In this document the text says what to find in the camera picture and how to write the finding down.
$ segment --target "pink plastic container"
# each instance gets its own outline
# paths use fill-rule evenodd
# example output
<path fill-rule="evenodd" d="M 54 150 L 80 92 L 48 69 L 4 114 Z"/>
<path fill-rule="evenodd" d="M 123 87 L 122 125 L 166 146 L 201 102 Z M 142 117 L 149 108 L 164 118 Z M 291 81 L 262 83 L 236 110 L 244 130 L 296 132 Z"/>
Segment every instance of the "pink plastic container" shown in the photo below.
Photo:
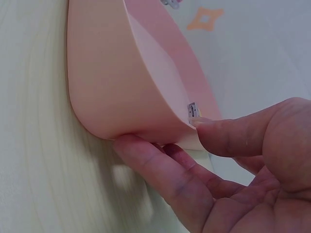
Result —
<path fill-rule="evenodd" d="M 160 0 L 70 0 L 70 99 L 80 122 L 100 138 L 134 133 L 199 150 L 188 105 L 196 102 L 211 119 L 220 114 L 165 7 Z"/>

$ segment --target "star pattern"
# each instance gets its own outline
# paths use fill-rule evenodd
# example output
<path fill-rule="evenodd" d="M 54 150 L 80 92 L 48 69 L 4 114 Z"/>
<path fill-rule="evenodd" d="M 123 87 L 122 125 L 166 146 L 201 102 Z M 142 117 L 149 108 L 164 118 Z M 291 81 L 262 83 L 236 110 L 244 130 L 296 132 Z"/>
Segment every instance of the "star pattern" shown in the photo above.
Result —
<path fill-rule="evenodd" d="M 194 20 L 187 26 L 187 30 L 202 29 L 211 32 L 214 30 L 215 21 L 223 14 L 223 9 L 210 10 L 200 7 Z M 203 16 L 208 16 L 209 20 L 207 22 L 202 22 L 201 18 Z"/>

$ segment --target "hand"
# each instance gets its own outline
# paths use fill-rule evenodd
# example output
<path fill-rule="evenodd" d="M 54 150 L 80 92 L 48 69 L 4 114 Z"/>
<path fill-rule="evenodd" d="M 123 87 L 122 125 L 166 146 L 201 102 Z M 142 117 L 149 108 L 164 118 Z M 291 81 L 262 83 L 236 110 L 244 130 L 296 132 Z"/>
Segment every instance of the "hand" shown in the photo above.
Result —
<path fill-rule="evenodd" d="M 222 180 L 176 145 L 136 136 L 115 151 L 166 200 L 192 233 L 311 232 L 311 101 L 289 99 L 236 120 L 194 120 L 202 145 L 256 175 Z"/>

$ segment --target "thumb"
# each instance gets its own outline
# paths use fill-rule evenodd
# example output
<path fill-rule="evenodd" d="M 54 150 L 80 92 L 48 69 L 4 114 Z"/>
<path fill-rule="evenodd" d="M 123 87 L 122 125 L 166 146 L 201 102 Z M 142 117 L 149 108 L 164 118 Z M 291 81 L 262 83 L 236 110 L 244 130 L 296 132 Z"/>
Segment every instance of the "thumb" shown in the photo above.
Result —
<path fill-rule="evenodd" d="M 200 141 L 209 152 L 222 157 L 262 155 L 262 144 L 271 118 L 286 100 L 260 112 L 239 119 L 212 121 L 192 118 Z"/>

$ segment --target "metal clip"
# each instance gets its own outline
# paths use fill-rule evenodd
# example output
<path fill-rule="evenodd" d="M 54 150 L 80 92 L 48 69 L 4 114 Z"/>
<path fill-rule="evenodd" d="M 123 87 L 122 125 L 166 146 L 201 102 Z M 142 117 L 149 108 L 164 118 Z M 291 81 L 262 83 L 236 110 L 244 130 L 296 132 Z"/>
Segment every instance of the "metal clip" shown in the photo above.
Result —
<path fill-rule="evenodd" d="M 195 102 L 188 105 L 188 115 L 189 117 L 200 117 L 200 110 Z"/>
<path fill-rule="evenodd" d="M 179 8 L 178 0 L 161 0 L 164 5 L 170 5 L 173 9 Z"/>

